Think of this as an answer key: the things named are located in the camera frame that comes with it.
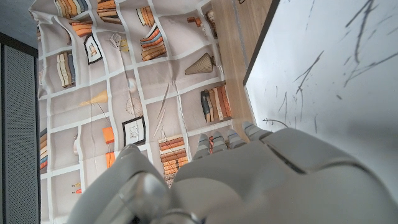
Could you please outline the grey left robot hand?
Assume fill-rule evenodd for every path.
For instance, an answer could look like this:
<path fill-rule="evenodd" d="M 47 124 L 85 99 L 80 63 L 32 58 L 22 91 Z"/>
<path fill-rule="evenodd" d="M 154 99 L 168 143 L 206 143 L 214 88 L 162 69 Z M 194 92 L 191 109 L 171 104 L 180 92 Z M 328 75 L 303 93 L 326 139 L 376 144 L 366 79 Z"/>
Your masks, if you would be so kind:
<path fill-rule="evenodd" d="M 200 136 L 167 184 L 134 144 L 81 195 L 68 223 L 396 223 L 397 202 L 354 157 L 296 129 L 243 123 Z"/>

